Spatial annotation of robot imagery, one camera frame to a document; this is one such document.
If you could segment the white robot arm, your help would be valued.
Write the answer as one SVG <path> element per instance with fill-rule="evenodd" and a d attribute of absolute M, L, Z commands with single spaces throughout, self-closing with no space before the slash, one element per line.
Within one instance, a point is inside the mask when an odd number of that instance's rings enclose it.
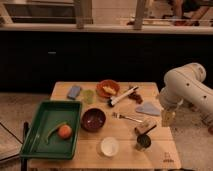
<path fill-rule="evenodd" d="M 188 101 L 206 114 L 204 123 L 213 135 L 213 89 L 203 84 L 205 78 L 206 70 L 199 63 L 171 69 L 164 75 L 165 87 L 158 95 L 163 127 L 172 123 L 177 109 Z"/>

